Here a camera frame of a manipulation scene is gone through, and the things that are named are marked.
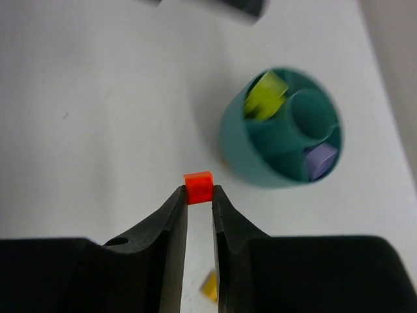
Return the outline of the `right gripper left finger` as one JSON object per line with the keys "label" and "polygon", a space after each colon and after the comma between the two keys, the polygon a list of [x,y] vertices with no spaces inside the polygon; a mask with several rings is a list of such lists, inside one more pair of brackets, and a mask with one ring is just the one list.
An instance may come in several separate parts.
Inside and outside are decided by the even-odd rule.
{"label": "right gripper left finger", "polygon": [[86,238],[1,241],[2,312],[178,312],[186,190],[98,245]]}

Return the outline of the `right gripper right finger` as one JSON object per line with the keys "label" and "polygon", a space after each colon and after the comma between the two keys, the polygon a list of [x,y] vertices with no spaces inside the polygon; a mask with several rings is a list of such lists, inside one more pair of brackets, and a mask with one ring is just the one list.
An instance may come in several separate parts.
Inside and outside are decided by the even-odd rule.
{"label": "right gripper right finger", "polygon": [[214,187],[220,312],[415,312],[393,246],[372,235],[272,237]]}

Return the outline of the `purple lego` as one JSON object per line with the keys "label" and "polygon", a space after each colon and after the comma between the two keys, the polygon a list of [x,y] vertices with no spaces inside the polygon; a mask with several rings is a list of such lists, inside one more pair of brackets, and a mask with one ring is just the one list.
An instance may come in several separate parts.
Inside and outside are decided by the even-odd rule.
{"label": "purple lego", "polygon": [[307,173],[310,181],[316,181],[327,174],[336,161],[339,150],[322,143],[304,151]]}

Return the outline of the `light green square lego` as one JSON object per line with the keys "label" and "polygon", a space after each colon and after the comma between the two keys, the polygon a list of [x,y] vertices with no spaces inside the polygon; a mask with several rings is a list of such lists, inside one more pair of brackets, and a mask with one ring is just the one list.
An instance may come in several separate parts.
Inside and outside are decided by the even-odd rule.
{"label": "light green square lego", "polygon": [[289,86],[273,70],[265,72],[250,89],[244,103],[246,118],[265,121],[280,109]]}

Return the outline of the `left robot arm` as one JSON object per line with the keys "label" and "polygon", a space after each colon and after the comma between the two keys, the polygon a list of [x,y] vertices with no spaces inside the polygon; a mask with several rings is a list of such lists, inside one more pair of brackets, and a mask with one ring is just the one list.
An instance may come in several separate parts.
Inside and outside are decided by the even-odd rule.
{"label": "left robot arm", "polygon": [[224,0],[225,4],[254,18],[262,16],[267,0]]}

